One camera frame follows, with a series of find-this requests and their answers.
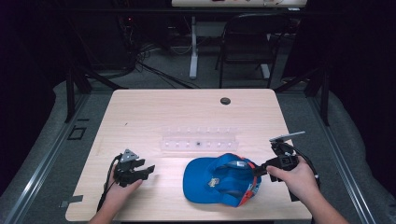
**table surface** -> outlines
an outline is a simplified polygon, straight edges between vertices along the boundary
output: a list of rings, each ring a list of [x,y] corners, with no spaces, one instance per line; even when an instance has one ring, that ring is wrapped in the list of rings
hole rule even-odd
[[[223,105],[220,99],[231,100]],[[121,90],[114,91],[93,142],[74,196],[69,221],[86,221],[94,216],[106,174],[114,157],[131,149],[145,159],[139,169],[155,164],[155,171],[129,198],[116,220],[276,220],[309,219],[300,202],[291,202],[283,182],[262,177],[257,195],[234,208],[224,204],[189,202],[183,194],[186,165],[198,157],[217,157],[222,150],[168,151],[162,147],[168,128],[231,129],[239,143],[230,152],[262,164],[275,154],[269,139],[289,133],[276,95],[271,90]]]
[[[307,0],[172,0],[173,7],[305,7]]]

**cap logo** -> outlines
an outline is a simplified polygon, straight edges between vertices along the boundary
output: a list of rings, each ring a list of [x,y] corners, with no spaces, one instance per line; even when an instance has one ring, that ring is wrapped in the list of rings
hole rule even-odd
[[[210,188],[214,188],[220,180],[218,178],[212,178],[207,185],[209,185]]]

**hand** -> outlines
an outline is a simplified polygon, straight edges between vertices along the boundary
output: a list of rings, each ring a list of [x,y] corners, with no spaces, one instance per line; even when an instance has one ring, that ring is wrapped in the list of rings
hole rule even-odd
[[[304,203],[309,197],[320,193],[320,191],[314,173],[309,165],[301,156],[298,157],[298,160],[298,165],[291,171],[267,166],[267,172],[285,181],[288,189]]]
[[[125,188],[121,187],[117,183],[115,183],[114,179],[114,170],[116,168],[116,165],[113,166],[113,169],[111,170],[111,175],[110,179],[108,181],[108,186],[109,191],[107,193],[104,205],[111,204],[117,211],[119,211],[122,206],[125,204],[125,202],[128,200],[128,197],[140,187],[140,185],[143,183],[143,180],[139,179],[132,183],[129,186],[126,186]]]
[[[128,197],[143,183],[143,180],[139,179],[125,188],[121,187],[115,183],[115,179],[113,177],[115,168],[116,165],[114,165],[111,170],[108,185],[106,186],[108,192],[102,208],[91,219],[90,223],[110,223],[114,216],[124,206]]]

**blue cap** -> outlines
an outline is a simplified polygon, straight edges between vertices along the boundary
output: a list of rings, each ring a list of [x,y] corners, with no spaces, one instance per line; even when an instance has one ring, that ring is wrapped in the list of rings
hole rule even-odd
[[[193,203],[225,203],[240,206],[253,197],[262,178],[253,175],[252,161],[226,153],[217,158],[198,158],[183,176],[185,197]]]

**desk leg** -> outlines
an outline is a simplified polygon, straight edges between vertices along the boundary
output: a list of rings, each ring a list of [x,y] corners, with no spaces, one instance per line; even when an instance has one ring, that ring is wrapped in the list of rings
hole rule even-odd
[[[268,68],[268,64],[262,63],[260,64],[260,67],[262,68],[262,77],[265,79],[270,78],[270,69]]]
[[[197,49],[197,35],[196,35],[196,22],[195,17],[191,18],[191,64],[190,64],[190,78],[197,78],[198,68],[198,49]]]

